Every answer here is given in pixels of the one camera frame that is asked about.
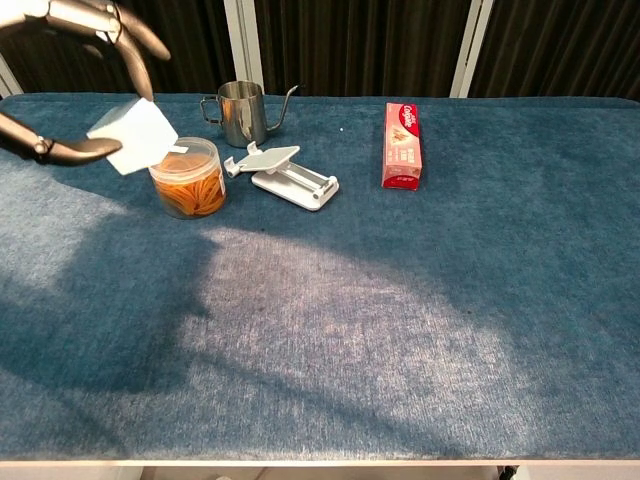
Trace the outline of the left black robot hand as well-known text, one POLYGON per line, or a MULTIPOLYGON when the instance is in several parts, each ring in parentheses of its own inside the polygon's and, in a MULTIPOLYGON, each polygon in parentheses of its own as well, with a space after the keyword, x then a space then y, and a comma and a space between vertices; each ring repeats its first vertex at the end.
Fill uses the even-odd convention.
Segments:
MULTIPOLYGON (((152 29, 129 9, 113 1, 3 1, 1 32, 46 29, 69 32, 100 57, 106 46, 123 58, 136 93, 153 99, 153 89, 139 47, 146 47, 160 60, 171 53, 152 29)), ((9 114, 1 115, 1 148, 25 160, 44 165, 76 167, 98 161, 122 148, 111 138, 66 142, 40 135, 9 114)))

